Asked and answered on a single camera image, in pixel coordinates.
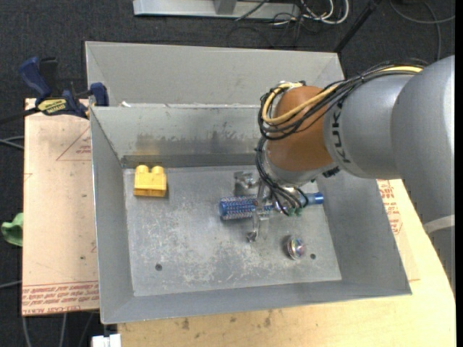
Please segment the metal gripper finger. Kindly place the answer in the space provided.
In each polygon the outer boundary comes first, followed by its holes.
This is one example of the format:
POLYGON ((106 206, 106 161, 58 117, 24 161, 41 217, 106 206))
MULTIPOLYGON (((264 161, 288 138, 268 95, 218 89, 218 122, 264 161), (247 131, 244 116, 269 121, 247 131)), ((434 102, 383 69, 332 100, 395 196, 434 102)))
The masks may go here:
POLYGON ((257 194, 260 177, 254 171, 237 171, 234 173, 235 194, 257 194))
POLYGON ((249 243, 256 242, 260 237, 261 229, 269 221, 269 213, 263 208, 258 208, 252 213, 252 230, 247 232, 246 238, 249 243))

